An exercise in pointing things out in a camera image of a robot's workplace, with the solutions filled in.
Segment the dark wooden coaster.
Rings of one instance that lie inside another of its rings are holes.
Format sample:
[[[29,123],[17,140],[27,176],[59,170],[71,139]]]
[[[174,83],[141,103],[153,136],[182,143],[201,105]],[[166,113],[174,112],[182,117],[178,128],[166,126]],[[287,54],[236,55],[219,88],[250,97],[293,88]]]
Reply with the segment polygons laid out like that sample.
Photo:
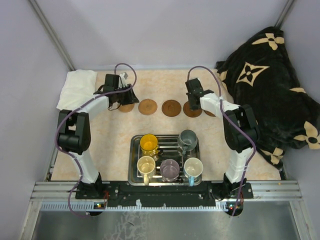
[[[203,110],[202,109],[196,109],[196,110],[192,110],[190,108],[190,104],[189,102],[185,102],[184,105],[183,105],[183,112],[186,116],[190,117],[190,118],[197,118],[199,117]]]
[[[168,117],[176,117],[181,112],[181,104],[173,99],[167,100],[162,104],[161,110]]]
[[[216,117],[213,113],[211,113],[210,111],[204,110],[204,113],[210,117]]]

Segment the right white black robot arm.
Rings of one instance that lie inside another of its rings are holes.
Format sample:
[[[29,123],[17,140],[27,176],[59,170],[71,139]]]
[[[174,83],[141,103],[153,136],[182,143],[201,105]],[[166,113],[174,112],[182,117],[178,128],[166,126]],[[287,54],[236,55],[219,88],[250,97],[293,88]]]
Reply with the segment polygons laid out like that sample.
[[[203,110],[222,119],[224,138],[231,150],[229,165],[223,185],[223,192],[229,198],[235,198],[241,192],[240,182],[245,180],[246,171],[257,151],[256,142],[260,130],[253,109],[245,104],[231,103],[222,97],[221,87],[218,94],[204,90],[198,78],[185,82],[187,98],[191,110]]]

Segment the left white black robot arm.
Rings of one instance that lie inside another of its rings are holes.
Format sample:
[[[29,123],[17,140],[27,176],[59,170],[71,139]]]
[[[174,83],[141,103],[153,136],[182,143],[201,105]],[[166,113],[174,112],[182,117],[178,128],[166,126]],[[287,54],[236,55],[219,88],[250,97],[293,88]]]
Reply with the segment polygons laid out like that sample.
[[[132,84],[127,83],[127,73],[106,74],[104,84],[95,88],[92,73],[85,73],[80,87],[75,77],[68,77],[57,105],[59,110],[57,145],[63,153],[75,161],[81,183],[88,184],[86,192],[97,199],[103,195],[104,186],[98,183],[100,173],[94,166],[89,146],[91,144],[90,121],[99,113],[109,110],[113,104],[128,106],[139,103]]]

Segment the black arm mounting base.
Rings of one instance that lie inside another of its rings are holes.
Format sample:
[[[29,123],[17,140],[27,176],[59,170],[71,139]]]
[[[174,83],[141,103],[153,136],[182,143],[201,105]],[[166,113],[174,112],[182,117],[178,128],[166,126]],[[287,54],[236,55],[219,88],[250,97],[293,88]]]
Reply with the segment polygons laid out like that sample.
[[[137,200],[142,207],[191,208],[215,207],[216,201],[238,199],[237,206],[242,207],[245,199],[254,197],[252,186],[245,179],[241,187],[233,187],[227,182],[202,181],[198,185],[131,185],[127,181],[97,183],[80,182],[76,188],[75,198],[80,200],[102,199],[98,208],[132,207]]]

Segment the woven rattan coaster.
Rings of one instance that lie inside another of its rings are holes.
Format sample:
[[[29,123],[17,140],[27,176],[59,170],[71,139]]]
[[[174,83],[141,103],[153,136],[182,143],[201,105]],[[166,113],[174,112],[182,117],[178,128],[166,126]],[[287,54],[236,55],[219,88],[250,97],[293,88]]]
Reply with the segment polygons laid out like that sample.
[[[157,103],[152,99],[144,99],[138,105],[138,110],[143,115],[152,115],[158,109]]]
[[[122,113],[129,113],[131,112],[135,107],[135,104],[132,103],[132,104],[127,104],[127,105],[121,105],[118,110]]]

